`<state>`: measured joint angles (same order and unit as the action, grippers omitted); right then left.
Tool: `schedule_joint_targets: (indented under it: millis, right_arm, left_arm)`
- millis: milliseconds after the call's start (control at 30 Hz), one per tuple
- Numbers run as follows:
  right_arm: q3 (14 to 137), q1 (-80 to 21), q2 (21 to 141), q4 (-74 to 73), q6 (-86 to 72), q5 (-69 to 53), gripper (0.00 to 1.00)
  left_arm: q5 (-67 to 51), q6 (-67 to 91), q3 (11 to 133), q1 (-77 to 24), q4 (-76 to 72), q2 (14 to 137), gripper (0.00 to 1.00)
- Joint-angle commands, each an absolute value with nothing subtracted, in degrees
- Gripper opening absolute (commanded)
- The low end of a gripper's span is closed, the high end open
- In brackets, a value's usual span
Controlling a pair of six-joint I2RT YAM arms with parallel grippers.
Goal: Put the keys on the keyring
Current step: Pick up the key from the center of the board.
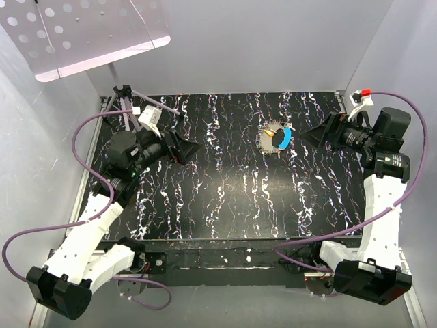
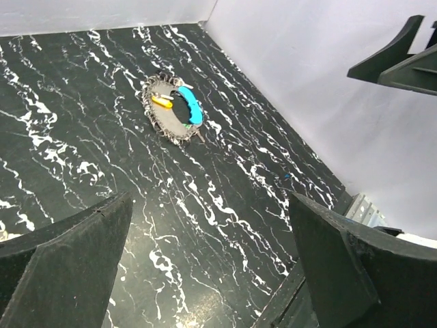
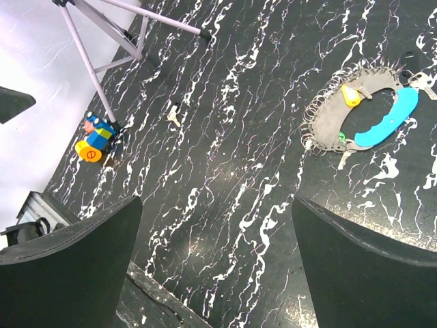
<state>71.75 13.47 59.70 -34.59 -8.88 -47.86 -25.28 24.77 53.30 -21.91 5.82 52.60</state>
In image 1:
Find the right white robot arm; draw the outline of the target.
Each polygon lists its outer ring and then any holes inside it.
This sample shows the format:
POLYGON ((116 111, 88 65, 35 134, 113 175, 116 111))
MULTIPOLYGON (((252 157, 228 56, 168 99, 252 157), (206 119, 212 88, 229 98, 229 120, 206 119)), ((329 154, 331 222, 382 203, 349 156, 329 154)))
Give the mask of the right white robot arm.
POLYGON ((364 111, 355 118, 331 112, 323 123, 302 134, 316 148, 328 144, 333 150, 360 154, 365 188, 358 251, 330 238, 309 254, 310 266, 320 272, 330 268, 337 292, 378 305, 388 305, 412 286, 412 278, 401 270, 401 208, 396 204, 410 179, 410 159, 400 152, 410 122, 409 113, 390 107, 380 111, 373 126, 364 111))

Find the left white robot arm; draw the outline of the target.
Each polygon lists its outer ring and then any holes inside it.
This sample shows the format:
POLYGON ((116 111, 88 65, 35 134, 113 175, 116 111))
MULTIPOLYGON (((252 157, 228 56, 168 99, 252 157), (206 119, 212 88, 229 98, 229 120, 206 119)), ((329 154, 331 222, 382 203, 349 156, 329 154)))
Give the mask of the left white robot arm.
POLYGON ((139 176, 166 159, 186 165, 202 148, 175 130, 136 136, 121 131, 112 136, 99 182, 88 197, 77 224, 43 267, 30 268, 26 280, 35 300, 70 320, 87 309, 92 295, 122 271, 146 273, 151 268, 145 247, 127 237, 95 260, 91 256, 110 225, 122 214, 139 188, 139 176))

